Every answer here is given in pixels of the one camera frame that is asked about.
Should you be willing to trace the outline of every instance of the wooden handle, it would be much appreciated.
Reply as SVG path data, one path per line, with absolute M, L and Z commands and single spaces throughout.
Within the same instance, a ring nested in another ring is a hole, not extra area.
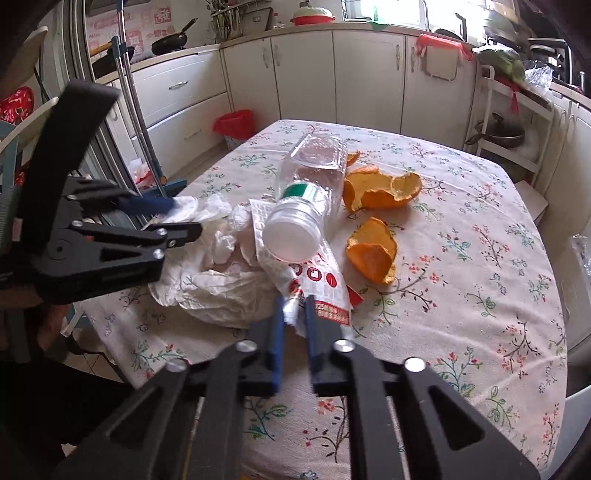
M 105 50 L 108 50 L 109 48 L 111 48 L 111 42 L 107 42 L 104 45 L 101 45 L 99 47 L 93 48 L 90 51 L 90 56 L 91 57 L 94 57 L 95 55 L 98 55 L 99 53 L 101 53 L 101 52 L 103 52 Z

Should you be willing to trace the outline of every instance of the trash can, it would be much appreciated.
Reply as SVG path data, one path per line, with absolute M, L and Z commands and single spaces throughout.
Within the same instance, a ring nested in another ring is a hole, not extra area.
M 255 134 L 255 121 L 252 111 L 237 110 L 222 115 L 214 122 L 213 131 L 223 135 L 228 149 L 234 150 Z

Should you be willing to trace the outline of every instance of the silver bolt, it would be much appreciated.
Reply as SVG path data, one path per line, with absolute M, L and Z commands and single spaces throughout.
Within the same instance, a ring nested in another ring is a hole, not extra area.
M 258 345 L 252 340 L 241 340 L 236 344 L 236 350 L 243 353 L 254 352 L 257 348 Z
M 425 368 L 427 368 L 427 364 L 422 358 L 412 356 L 411 358 L 407 358 L 404 361 L 404 368 L 406 368 L 406 370 L 409 372 L 422 372 L 425 370 Z
M 348 353 L 355 349 L 355 344 L 351 340 L 337 340 L 333 343 L 333 348 L 337 352 Z
M 178 374 L 179 372 L 184 372 L 187 369 L 187 364 L 180 358 L 173 358 L 172 360 L 166 362 L 164 368 L 169 372 Z

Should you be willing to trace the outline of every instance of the crumpled tissue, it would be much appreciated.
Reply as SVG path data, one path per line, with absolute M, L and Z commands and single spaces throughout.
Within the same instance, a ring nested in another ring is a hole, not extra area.
M 160 280 L 149 285 L 154 299 L 225 327 L 245 329 L 271 316 L 277 292 L 256 260 L 250 208 L 232 209 L 219 194 L 176 200 L 178 208 L 159 221 L 200 222 L 203 232 L 195 242 L 166 250 Z

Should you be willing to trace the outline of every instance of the floral tablecloth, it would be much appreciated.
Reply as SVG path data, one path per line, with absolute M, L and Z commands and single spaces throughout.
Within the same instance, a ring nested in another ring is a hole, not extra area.
M 391 211 L 342 209 L 331 246 L 364 301 L 356 341 L 376 356 L 420 356 L 533 464 L 554 453 L 566 395 L 560 302 L 540 236 L 506 173 L 494 163 L 427 141 L 342 125 L 279 121 L 220 160 L 183 194 L 223 193 L 233 204 L 274 193 L 285 153 L 304 132 L 344 138 L 359 164 L 412 170 L 423 191 Z M 371 215 L 398 242 L 397 279 L 367 282 L 345 259 L 348 236 Z M 244 336 L 160 307 L 146 288 L 84 303 L 123 372 L 141 385 L 170 358 L 199 362 Z M 348 479 L 349 426 L 342 398 L 310 392 L 306 343 L 285 340 L 280 395 L 246 404 L 243 468 L 249 478 Z

